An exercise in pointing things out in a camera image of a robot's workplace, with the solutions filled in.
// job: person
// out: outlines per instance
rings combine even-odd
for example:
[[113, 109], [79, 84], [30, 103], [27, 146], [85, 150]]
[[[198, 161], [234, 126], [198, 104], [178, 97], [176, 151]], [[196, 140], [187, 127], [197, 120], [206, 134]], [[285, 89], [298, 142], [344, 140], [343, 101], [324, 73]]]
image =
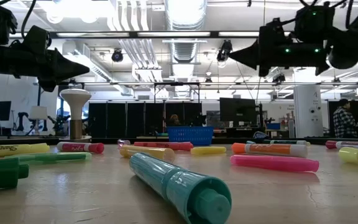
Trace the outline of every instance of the person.
[[180, 125], [180, 122], [179, 122], [178, 115], [176, 115], [176, 114], [171, 115], [171, 117], [167, 123], [167, 126], [179, 126], [179, 125]]
[[349, 111], [351, 104], [347, 99], [339, 100], [339, 107], [334, 112], [335, 136], [337, 138], [357, 138], [358, 124]]

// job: plaid shirt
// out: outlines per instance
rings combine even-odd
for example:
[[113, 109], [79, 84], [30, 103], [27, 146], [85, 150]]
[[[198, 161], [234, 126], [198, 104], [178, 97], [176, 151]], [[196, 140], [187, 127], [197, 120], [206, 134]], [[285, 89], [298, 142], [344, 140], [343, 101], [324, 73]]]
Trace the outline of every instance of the plaid shirt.
[[342, 106], [334, 112], [334, 126], [337, 138], [343, 138], [345, 135], [357, 137], [356, 129], [358, 124], [354, 120], [352, 113], [345, 110]]

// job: red marker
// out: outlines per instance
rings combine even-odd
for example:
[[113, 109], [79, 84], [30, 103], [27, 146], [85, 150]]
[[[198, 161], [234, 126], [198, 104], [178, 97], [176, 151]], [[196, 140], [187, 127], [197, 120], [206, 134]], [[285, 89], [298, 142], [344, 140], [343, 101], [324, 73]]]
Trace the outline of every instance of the red marker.
[[326, 141], [327, 149], [340, 149], [342, 147], [356, 147], [358, 148], [358, 142], [346, 142], [346, 141]]
[[104, 151], [103, 143], [60, 142], [56, 147], [60, 152], [93, 152], [100, 154]]
[[193, 148], [191, 142], [135, 142], [134, 146], [168, 148], [175, 151], [190, 151]]

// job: pink highlighter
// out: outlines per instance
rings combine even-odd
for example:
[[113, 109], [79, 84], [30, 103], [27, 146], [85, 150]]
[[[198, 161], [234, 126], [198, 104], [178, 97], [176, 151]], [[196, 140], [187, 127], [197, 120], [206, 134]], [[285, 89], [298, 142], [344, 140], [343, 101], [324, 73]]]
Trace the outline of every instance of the pink highlighter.
[[233, 155], [230, 157], [230, 161], [232, 165], [237, 166], [289, 172], [317, 172], [319, 167], [318, 161], [299, 157]]

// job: lamp shade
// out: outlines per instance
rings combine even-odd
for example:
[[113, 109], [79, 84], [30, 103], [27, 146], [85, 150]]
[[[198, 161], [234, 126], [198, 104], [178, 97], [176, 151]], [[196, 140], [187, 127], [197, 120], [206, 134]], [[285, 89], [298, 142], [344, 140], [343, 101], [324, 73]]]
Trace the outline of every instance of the lamp shade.
[[48, 119], [47, 108], [44, 106], [31, 107], [29, 119]]

